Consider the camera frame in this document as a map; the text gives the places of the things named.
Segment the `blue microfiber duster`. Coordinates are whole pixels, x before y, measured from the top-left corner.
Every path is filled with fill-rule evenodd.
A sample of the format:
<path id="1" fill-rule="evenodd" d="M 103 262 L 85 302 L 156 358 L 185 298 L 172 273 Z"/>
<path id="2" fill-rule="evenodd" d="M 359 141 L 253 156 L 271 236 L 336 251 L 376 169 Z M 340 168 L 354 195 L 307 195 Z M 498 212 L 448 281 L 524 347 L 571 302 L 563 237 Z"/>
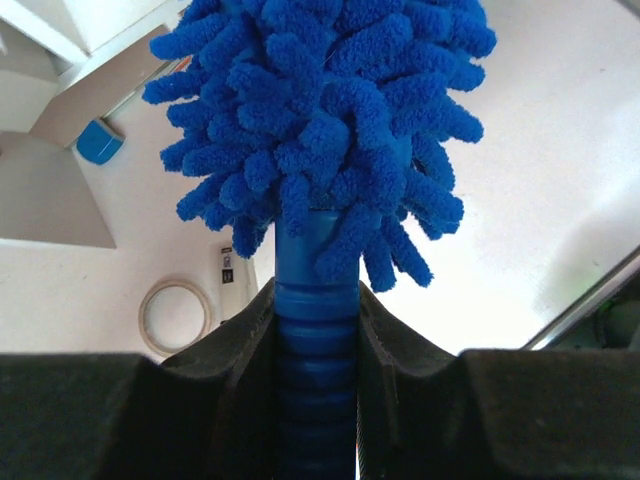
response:
<path id="1" fill-rule="evenodd" d="M 359 276 L 431 282 L 403 223 L 458 230 L 444 143 L 484 131 L 451 92 L 496 42 L 477 1 L 194 1 L 150 43 L 189 60 L 143 94 L 183 132 L 164 167 L 199 179 L 178 216 L 244 258 L 275 234 L 279 479 L 355 475 Z"/>

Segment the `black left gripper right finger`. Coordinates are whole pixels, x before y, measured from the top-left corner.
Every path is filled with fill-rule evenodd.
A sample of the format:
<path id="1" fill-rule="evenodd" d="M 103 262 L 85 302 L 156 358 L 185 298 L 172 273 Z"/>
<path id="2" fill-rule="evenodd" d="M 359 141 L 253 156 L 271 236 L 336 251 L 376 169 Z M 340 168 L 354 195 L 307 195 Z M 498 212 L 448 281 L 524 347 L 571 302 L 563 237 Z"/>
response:
<path id="1" fill-rule="evenodd" d="M 358 453 L 365 479 L 635 479 L 639 357 L 451 355 L 360 292 Z"/>

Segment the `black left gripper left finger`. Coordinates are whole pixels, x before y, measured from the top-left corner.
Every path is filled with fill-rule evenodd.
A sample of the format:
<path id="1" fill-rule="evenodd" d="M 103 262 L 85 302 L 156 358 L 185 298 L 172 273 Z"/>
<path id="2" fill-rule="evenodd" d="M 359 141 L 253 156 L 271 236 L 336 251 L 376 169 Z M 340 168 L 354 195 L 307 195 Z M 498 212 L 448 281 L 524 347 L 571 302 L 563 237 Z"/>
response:
<path id="1" fill-rule="evenodd" d="M 275 470 L 274 288 L 156 363 L 5 354 L 5 479 L 268 479 Z"/>

